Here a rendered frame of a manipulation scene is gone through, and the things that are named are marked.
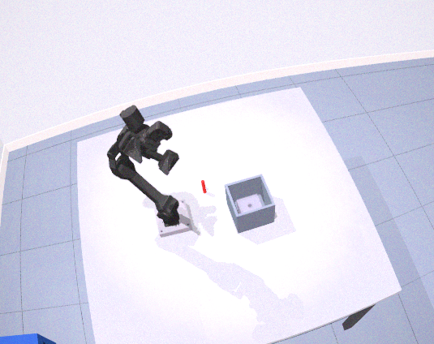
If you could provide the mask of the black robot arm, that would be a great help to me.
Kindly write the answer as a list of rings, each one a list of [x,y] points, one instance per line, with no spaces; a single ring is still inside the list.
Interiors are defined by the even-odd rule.
[[[122,110],[119,115],[126,123],[124,128],[119,132],[118,138],[108,150],[106,156],[109,158],[109,166],[115,177],[121,180],[130,181],[141,192],[143,192],[157,208],[157,217],[162,219],[164,226],[173,226],[179,224],[178,207],[179,202],[173,196],[167,196],[159,192],[154,186],[146,181],[140,174],[137,173],[135,164],[131,162],[129,156],[119,150],[119,143],[127,132],[134,132],[137,135],[144,132],[143,138],[153,138],[161,145],[161,141],[169,140],[173,136],[173,132],[169,125],[165,125],[161,121],[156,121],[152,126],[144,124],[144,118],[139,112],[136,105],[128,106]],[[118,154],[121,154],[117,161],[115,160]]]

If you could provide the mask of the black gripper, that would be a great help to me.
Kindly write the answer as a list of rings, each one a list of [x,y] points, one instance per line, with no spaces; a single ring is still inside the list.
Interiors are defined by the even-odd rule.
[[[158,161],[158,169],[168,176],[179,159],[178,153],[171,149],[166,149],[163,154],[158,153],[159,143],[151,137],[144,139],[143,134],[143,131],[138,135],[133,131],[127,132],[119,143],[119,150],[140,164],[142,157]]]

